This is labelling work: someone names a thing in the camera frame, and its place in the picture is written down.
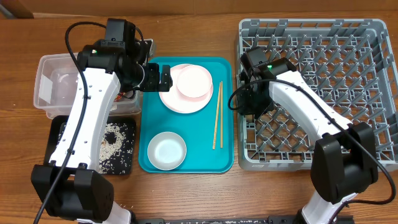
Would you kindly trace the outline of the rice and food scraps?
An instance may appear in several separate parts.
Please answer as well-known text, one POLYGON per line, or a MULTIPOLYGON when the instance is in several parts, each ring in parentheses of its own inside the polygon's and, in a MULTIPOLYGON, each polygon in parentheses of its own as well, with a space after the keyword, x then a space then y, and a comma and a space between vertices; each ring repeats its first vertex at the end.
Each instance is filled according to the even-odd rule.
POLYGON ((70 170, 83 165, 100 174, 127 175, 135 137, 136 122, 130 118, 86 119, 81 124, 70 118, 48 161, 70 170))

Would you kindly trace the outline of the grey bowl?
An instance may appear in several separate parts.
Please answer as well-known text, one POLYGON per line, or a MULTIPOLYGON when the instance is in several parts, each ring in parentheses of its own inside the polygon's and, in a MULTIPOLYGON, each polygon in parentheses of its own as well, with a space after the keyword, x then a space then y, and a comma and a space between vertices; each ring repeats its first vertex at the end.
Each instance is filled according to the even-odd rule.
POLYGON ((177 133, 162 132, 155 135, 147 147, 150 163, 159 170, 173 170, 183 163, 187 145, 177 133))

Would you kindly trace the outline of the red foil snack wrapper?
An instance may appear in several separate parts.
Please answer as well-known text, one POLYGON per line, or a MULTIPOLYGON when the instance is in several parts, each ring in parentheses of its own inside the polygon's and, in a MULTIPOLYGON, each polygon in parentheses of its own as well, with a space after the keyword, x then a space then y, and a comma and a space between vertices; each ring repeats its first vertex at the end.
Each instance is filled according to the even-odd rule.
POLYGON ((125 93, 118 93, 114 99, 114 102, 121 101, 122 99, 127 99, 127 96, 125 93))

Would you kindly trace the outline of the large white plate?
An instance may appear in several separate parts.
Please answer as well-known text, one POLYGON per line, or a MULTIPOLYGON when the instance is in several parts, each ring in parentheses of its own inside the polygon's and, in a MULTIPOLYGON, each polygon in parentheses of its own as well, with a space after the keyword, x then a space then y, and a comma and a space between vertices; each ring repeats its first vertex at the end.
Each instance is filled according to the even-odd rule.
POLYGON ((173 86, 171 87, 169 92, 159 93, 161 101, 168 109, 183 114, 194 113, 201 110, 209 103, 213 94, 213 85, 207 94, 199 98, 189 98, 179 92, 177 88, 178 75, 183 68, 189 65, 193 64, 183 63, 173 66, 170 69, 173 86))

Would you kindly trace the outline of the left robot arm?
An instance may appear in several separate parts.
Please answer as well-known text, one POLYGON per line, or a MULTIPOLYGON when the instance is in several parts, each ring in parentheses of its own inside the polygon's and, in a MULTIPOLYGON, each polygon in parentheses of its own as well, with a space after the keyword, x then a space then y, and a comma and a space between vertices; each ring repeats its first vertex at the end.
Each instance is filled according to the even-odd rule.
POLYGON ((135 223, 114 201, 114 187, 99 172, 100 148, 110 109, 120 93, 168 92, 168 65, 148 61, 152 41, 124 19, 108 19, 105 37, 71 58, 78 85, 62 137, 47 164, 35 165, 31 182, 40 213, 80 223, 135 223))

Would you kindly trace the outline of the small pink bowl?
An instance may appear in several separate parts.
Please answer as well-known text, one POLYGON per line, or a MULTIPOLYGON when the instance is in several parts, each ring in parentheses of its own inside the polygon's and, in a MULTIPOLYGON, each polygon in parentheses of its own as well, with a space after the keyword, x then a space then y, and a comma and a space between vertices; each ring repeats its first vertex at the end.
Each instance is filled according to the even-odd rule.
POLYGON ((177 78, 177 88, 189 98, 199 98, 212 87, 211 73, 199 65, 189 65, 181 70, 177 78))

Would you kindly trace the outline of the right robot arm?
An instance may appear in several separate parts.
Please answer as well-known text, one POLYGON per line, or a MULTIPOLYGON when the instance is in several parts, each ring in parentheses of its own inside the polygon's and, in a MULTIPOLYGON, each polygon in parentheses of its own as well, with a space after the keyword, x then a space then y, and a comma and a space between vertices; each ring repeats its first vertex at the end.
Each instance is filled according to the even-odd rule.
POLYGON ((314 142, 310 177, 315 192, 298 223, 333 223, 338 209, 378 180, 372 128, 328 106, 287 58, 270 61, 260 47, 242 54, 244 86, 236 91, 241 115, 259 118, 278 103, 314 142))

